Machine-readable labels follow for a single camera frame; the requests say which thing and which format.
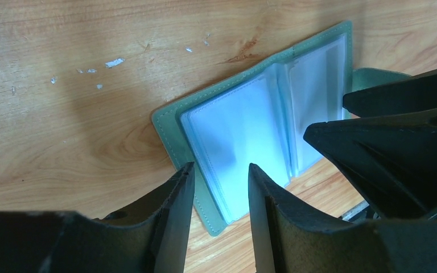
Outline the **grey-green card holder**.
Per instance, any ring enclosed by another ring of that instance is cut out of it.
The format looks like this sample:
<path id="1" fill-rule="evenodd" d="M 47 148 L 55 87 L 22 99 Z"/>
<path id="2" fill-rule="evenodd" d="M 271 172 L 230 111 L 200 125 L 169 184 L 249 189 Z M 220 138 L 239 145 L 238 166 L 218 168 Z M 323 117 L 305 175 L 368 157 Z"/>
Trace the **grey-green card holder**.
<path id="1" fill-rule="evenodd" d="M 249 212 L 250 164 L 287 186 L 322 157 L 303 139 L 309 125 L 348 119 L 345 94 L 407 78 L 354 69 L 344 21 L 156 110 L 152 123 L 175 167 L 195 163 L 193 204 L 215 237 Z"/>

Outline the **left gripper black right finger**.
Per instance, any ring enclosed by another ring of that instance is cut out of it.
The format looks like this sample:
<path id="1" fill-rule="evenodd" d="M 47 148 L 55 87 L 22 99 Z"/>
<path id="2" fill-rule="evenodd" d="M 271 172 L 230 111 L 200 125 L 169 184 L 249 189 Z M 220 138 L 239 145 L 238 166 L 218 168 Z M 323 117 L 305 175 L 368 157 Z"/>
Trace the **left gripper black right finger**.
<path id="1" fill-rule="evenodd" d="M 330 216 L 249 166 L 257 272 L 437 272 L 437 220 Z"/>

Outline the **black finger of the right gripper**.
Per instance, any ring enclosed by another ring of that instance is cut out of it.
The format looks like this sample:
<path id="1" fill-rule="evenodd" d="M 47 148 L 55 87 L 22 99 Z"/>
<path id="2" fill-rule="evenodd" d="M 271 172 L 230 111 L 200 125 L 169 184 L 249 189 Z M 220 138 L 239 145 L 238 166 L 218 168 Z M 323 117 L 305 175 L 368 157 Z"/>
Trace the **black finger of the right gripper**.
<path id="1" fill-rule="evenodd" d="M 361 117 L 376 117 L 437 108 L 437 69 L 411 76 L 376 68 L 353 72 L 352 91 L 343 108 Z"/>
<path id="2" fill-rule="evenodd" d="M 304 140 L 381 218 L 437 216 L 437 108 L 314 123 Z"/>

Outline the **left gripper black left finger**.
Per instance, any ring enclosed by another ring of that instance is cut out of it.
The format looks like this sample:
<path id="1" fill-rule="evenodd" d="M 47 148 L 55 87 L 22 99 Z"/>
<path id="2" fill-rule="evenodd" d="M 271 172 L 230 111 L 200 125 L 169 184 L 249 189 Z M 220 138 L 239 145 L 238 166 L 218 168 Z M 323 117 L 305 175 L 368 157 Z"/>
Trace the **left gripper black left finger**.
<path id="1" fill-rule="evenodd" d="M 0 272 L 182 272 L 195 191 L 193 163 L 106 217 L 0 211 Z"/>

